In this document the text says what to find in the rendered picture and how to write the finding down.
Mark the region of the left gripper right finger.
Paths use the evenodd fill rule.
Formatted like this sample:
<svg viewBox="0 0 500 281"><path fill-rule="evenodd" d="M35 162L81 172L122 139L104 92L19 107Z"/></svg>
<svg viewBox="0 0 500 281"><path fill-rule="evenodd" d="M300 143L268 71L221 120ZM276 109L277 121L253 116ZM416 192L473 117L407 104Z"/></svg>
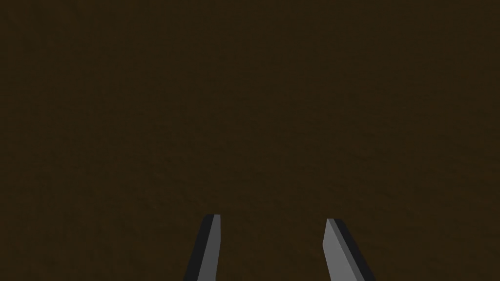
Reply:
<svg viewBox="0 0 500 281"><path fill-rule="evenodd" d="M322 246L331 281L376 281L343 220L327 219Z"/></svg>

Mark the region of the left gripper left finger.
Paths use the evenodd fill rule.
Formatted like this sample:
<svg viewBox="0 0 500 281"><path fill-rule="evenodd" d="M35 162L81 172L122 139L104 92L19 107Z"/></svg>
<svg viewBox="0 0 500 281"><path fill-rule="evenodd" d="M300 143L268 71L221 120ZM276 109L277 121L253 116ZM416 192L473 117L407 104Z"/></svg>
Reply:
<svg viewBox="0 0 500 281"><path fill-rule="evenodd" d="M183 281L216 281L221 244L221 216L204 216Z"/></svg>

